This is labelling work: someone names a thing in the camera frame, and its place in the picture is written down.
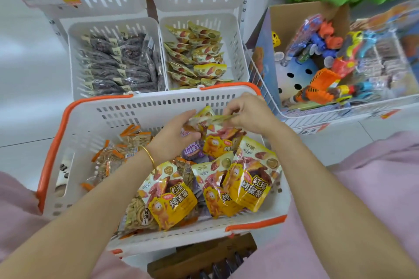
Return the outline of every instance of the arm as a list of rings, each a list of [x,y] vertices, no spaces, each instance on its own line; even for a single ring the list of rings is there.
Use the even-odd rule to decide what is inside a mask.
[[[419,278],[415,262],[367,206],[312,154],[258,97],[231,101],[229,125],[268,138],[290,186],[301,221],[324,269],[336,278]]]
[[[181,126],[194,114],[189,111],[175,117],[147,146],[156,165],[173,159],[200,138],[199,133],[180,135]],[[152,170],[144,150],[130,158],[4,260],[0,278],[89,278],[126,207]]]

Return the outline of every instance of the bracelet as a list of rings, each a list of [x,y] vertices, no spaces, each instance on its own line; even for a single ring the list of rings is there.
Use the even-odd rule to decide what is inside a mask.
[[[150,152],[145,148],[145,147],[143,147],[143,146],[140,146],[141,148],[143,148],[144,150],[145,150],[145,152],[147,152],[147,155],[148,155],[148,157],[150,158],[150,160],[151,160],[151,163],[153,164],[153,168],[154,168],[154,173],[157,173],[157,167],[156,167],[156,165],[155,165],[155,163],[154,163],[154,159],[153,159],[153,157],[150,155]]]

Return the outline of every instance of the person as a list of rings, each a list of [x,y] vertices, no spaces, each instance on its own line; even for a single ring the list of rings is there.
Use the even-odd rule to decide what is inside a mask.
[[[226,125],[269,140],[293,200],[278,239],[259,248],[232,278],[419,278],[419,135],[410,133],[390,145],[377,142],[381,144],[374,150],[362,151],[363,160],[344,160],[341,165],[350,161],[350,168],[337,177],[259,97],[243,94],[233,99],[224,114],[234,112],[238,114]],[[169,121],[147,146],[150,156],[145,150],[138,152],[51,222],[39,215],[30,191],[0,175],[0,278],[149,278],[103,251],[152,171],[151,158],[156,165],[171,160],[200,138],[199,133],[180,135],[194,114],[184,112]],[[364,167],[361,176],[368,179],[356,185],[360,180],[351,179]],[[403,185],[394,182],[394,175]],[[365,201],[371,208],[360,199],[363,189],[370,195]],[[398,203],[388,200],[393,194],[398,194]],[[376,205],[374,197],[382,205]],[[387,208],[403,212],[389,213]]]

